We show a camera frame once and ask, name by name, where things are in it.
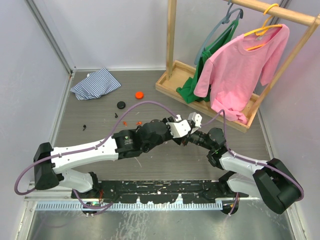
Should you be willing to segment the wooden clothes rack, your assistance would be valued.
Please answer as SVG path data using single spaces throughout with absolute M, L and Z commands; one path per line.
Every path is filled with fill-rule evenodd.
M 315 32 L 320 25 L 319 16 L 311 16 L 303 14 L 297 11 L 289 10 L 279 6 L 273 6 L 269 3 L 261 2 L 258 0 L 231 0 L 232 4 L 236 4 L 241 7 L 245 7 L 257 12 L 266 13 L 270 16 L 284 19 L 293 23 L 307 26 L 307 30 L 301 37 L 297 45 L 293 48 L 287 59 L 279 67 L 274 74 L 272 81 L 264 88 L 261 95 L 253 93 L 250 97 L 249 102 L 246 104 L 242 111 L 247 118 L 247 124 L 242 124 L 238 121 L 228 121 L 226 124 L 230 127 L 237 129 L 242 133 L 246 133 L 251 127 L 252 122 L 258 112 L 258 109 L 274 87 L 276 82 L 280 79 L 282 74 L 300 52 L 302 47 L 307 43 L 309 38 Z M 165 73 L 159 78 L 155 84 L 157 91 L 185 104 L 183 98 L 176 92 L 178 87 L 183 86 L 185 81 L 194 75 L 196 69 L 188 64 L 173 60 L 174 56 L 174 40 L 175 40 L 175 23 L 176 23 L 176 8 L 177 1 L 168 1 L 168 13 L 167 13 L 167 37 L 166 37 L 166 70 Z

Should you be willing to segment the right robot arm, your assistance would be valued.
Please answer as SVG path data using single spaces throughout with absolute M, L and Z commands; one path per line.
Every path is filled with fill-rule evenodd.
M 190 130 L 183 140 L 184 145 L 187 143 L 207 149 L 208 162 L 227 171 L 219 180 L 219 191 L 225 197 L 244 193 L 263 200 L 276 214 L 282 214 L 304 197 L 303 188 L 282 161 L 257 160 L 230 150 L 220 128 L 212 128 L 208 133 Z

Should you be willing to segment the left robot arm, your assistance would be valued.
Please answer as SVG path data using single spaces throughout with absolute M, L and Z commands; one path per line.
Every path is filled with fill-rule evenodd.
M 185 136 L 181 117 L 154 119 L 135 129 L 121 130 L 107 139 L 70 147 L 52 147 L 49 142 L 39 145 L 34 158 L 34 188 L 48 190 L 56 186 L 74 189 L 88 198 L 100 193 L 97 176 L 75 171 L 75 167 L 101 162 L 135 158 L 169 140 Z

